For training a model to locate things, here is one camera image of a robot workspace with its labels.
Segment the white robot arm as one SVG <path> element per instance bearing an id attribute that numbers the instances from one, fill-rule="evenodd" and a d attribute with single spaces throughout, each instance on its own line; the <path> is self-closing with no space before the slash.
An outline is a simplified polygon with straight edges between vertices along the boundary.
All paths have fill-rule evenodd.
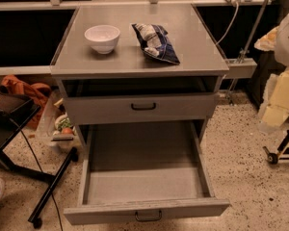
<path id="1" fill-rule="evenodd" d="M 263 103 L 258 112 L 259 130 L 272 133 L 289 116 L 289 13 L 278 26 L 260 38 L 254 47 L 263 51 L 273 51 L 275 60 L 285 66 L 281 74 L 272 74 L 269 77 L 263 93 Z"/>

